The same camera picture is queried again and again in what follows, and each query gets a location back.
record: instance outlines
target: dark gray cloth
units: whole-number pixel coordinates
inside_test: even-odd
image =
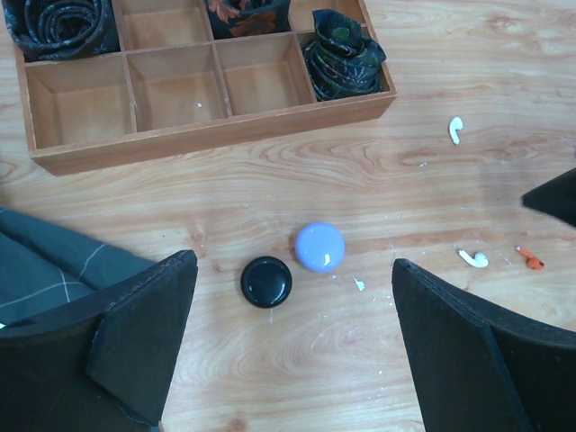
[[[0,207],[0,323],[73,302],[154,264],[71,229]]]

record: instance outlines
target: wooden tray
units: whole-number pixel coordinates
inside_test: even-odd
[[[317,102],[301,46],[331,8],[376,39],[363,0],[292,0],[291,31],[214,40],[203,0],[112,0],[121,51],[26,63],[31,158],[55,175],[376,119],[396,90]]]

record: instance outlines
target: small orange toy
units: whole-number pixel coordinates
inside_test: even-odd
[[[532,270],[542,270],[544,268],[544,263],[523,247],[518,246],[516,250],[521,256],[526,257],[526,265],[528,268],[531,268]]]

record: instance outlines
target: black knob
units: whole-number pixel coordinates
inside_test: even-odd
[[[292,290],[288,266],[272,256],[261,256],[242,272],[242,293],[254,306],[270,309],[282,304]]]

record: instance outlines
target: lavender round object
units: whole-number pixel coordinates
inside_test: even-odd
[[[331,272],[342,262],[345,253],[342,234],[326,222],[308,225],[296,238],[296,256],[312,272]]]

